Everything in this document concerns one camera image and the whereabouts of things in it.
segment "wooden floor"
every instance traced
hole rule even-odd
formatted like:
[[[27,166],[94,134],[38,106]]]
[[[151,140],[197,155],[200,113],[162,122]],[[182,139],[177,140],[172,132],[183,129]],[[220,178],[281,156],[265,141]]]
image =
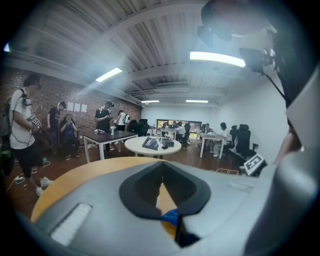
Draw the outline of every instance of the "wooden floor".
[[[59,176],[63,175],[64,173],[78,167],[81,165],[85,165],[86,155],[85,149],[83,147],[81,149],[81,154],[79,158],[70,158],[69,161],[66,161],[62,154],[58,154],[57,156],[52,156],[51,152],[45,151],[44,157],[47,158],[48,161],[51,162],[50,165],[46,166],[43,170],[44,176],[48,177],[51,180],[55,180]],[[98,161],[99,154],[98,149],[93,147],[89,150],[90,161]],[[127,150],[124,145],[122,144],[121,152],[119,153],[117,148],[111,151],[111,157],[118,158],[118,157],[133,157],[134,153]],[[208,171],[215,171],[219,168],[224,169],[231,169],[236,170],[238,166],[233,166],[233,157],[229,155],[228,157],[222,157],[222,159],[212,157],[212,154],[209,151],[203,151],[203,156],[200,158],[200,150],[195,148],[195,141],[191,141],[191,145],[188,149],[182,148],[177,153],[171,155],[165,155],[163,157],[164,160],[178,162],[181,164],[185,164],[192,167],[197,167],[200,169],[208,170]],[[5,177],[4,179],[4,187],[5,189],[9,188],[11,182],[14,178],[22,173],[22,170],[19,164],[16,162],[12,173]],[[7,191],[6,195],[12,202],[13,207],[26,215],[28,218],[31,217],[32,210],[38,200],[38,196],[36,192],[29,186],[24,189],[24,185],[26,182],[21,184],[16,184],[15,182],[12,184],[11,188]]]

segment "black shorts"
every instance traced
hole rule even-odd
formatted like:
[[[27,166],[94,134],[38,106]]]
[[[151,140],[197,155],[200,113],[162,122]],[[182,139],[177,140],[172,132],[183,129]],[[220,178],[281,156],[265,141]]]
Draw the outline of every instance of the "black shorts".
[[[125,130],[125,125],[118,125],[117,127],[116,127],[116,130],[117,131],[124,131]]]
[[[26,148],[12,150],[26,178],[30,178],[32,167],[44,164],[36,142]]]

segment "white wall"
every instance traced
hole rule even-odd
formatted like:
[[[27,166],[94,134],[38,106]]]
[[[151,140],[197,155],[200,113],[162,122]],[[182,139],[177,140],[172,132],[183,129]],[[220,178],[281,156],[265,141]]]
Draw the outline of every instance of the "white wall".
[[[201,106],[147,106],[145,118],[148,124],[157,125],[157,119],[198,121],[213,123],[213,108]]]
[[[273,78],[281,87],[280,80]],[[251,131],[252,143],[259,145],[257,152],[268,164],[275,160],[289,126],[286,117],[286,104],[274,86],[269,82],[234,97],[217,109],[217,120],[225,122],[228,129],[232,125],[246,124]]]

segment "round white table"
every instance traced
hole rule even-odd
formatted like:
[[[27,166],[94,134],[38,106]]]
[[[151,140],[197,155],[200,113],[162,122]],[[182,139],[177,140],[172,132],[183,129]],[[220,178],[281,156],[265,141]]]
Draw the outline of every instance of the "round white table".
[[[167,149],[158,147],[158,150],[153,150],[142,147],[142,144],[145,142],[146,138],[147,137],[135,137],[127,139],[124,142],[124,146],[126,149],[134,152],[136,157],[138,154],[142,154],[144,156],[158,156],[158,158],[160,158],[160,156],[173,154],[181,149],[181,143],[176,140],[174,140],[174,146],[168,147]],[[159,139],[157,136],[151,136],[150,138]]]

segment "brick wall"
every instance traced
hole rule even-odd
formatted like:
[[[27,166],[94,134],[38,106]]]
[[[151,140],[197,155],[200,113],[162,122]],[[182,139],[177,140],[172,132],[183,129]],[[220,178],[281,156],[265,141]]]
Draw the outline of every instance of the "brick wall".
[[[15,90],[23,87],[24,80],[32,72],[18,68],[3,67],[0,73],[0,116],[3,115],[4,105]],[[109,99],[114,102],[111,109],[112,117],[118,117],[118,111],[123,110],[130,115],[130,119],[137,121],[141,118],[140,106],[125,100],[107,95],[97,90],[83,93],[85,88],[82,85],[69,81],[61,80],[52,76],[40,75],[41,92],[32,98],[33,112],[41,121],[43,127],[47,127],[47,114],[51,107],[57,106],[61,101],[87,104],[86,112],[74,112],[64,110],[61,112],[62,120],[66,114],[71,114],[76,127],[80,129],[80,135],[85,132],[93,131],[95,128],[95,113],[104,102]]]

